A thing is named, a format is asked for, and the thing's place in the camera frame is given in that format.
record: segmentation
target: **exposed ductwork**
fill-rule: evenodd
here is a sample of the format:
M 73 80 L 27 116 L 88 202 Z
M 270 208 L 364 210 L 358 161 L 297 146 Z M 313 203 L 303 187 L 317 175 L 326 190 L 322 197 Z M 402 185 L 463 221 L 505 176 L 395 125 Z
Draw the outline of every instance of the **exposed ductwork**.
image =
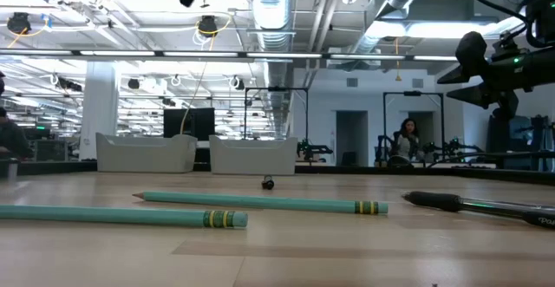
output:
M 291 0 L 252 0 L 252 13 L 258 29 L 290 29 Z M 279 33 L 258 33 L 258 43 L 263 51 L 291 51 L 291 35 Z M 292 65 L 284 62 L 266 62 L 264 64 L 264 81 L 266 87 L 291 87 L 293 83 Z M 287 108 L 291 92 L 270 92 L 266 103 L 271 108 L 269 117 L 276 131 L 276 138 L 285 136 Z
M 400 11 L 402 13 L 400 18 L 404 18 L 408 14 L 408 6 L 414 0 L 370 0 L 370 4 L 367 9 L 367 22 L 369 24 L 367 31 L 361 38 L 357 41 L 355 45 L 350 50 L 353 54 L 368 54 L 372 52 L 375 46 L 380 42 L 381 38 L 377 36 L 372 36 L 369 32 L 372 23 L 377 18 L 386 16 L 395 11 Z

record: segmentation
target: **computer screen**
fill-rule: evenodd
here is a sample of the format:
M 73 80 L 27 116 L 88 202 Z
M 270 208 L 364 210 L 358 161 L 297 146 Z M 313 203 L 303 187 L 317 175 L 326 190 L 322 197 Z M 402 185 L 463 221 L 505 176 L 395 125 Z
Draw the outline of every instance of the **computer screen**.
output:
M 180 133 L 181 122 L 186 109 L 164 109 L 164 137 L 171 138 Z M 186 117 L 183 134 L 208 140 L 216 134 L 216 113 L 214 108 L 191 108 Z

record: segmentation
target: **woman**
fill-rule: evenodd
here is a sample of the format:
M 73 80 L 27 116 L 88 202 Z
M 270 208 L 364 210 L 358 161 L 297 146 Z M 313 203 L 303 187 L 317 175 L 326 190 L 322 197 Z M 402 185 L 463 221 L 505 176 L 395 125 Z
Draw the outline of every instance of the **woman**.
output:
M 405 119 L 401 124 L 401 130 L 395 132 L 395 145 L 391 151 L 391 155 L 401 156 L 408 160 L 416 157 L 424 158 L 424 153 L 420 150 L 418 140 L 418 127 L 416 122 L 410 118 Z

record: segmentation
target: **door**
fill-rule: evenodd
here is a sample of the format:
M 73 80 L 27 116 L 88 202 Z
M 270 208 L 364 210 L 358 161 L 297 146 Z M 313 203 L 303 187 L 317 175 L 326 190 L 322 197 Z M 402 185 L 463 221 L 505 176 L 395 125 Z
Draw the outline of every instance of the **door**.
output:
M 368 112 L 337 111 L 336 165 L 369 165 Z

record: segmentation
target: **white pillar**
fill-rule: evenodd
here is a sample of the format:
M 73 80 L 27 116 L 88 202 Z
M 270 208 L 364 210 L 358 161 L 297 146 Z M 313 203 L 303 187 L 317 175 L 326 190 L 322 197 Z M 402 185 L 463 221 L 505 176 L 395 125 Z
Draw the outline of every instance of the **white pillar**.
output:
M 120 74 L 114 62 L 88 62 L 79 159 L 96 159 L 96 133 L 115 135 Z

